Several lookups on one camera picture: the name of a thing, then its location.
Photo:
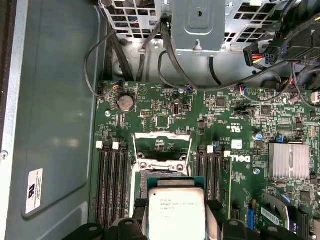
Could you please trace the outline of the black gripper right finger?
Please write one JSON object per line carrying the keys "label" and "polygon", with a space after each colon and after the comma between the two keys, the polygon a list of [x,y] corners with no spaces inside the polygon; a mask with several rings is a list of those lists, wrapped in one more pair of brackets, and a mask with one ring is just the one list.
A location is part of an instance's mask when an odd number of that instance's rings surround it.
{"label": "black gripper right finger", "polygon": [[251,230],[244,222],[226,219],[223,206],[217,200],[207,200],[206,232],[210,240],[301,240],[302,238],[289,230],[266,225],[260,232]]}

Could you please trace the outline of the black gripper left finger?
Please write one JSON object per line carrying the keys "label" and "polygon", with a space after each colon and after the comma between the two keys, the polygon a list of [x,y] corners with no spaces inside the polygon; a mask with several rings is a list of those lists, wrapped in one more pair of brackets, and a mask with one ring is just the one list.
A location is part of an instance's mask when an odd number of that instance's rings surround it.
{"label": "black gripper left finger", "polygon": [[131,218],[116,220],[106,229],[98,223],[87,223],[74,231],[76,240],[147,240],[147,199],[137,199]]}

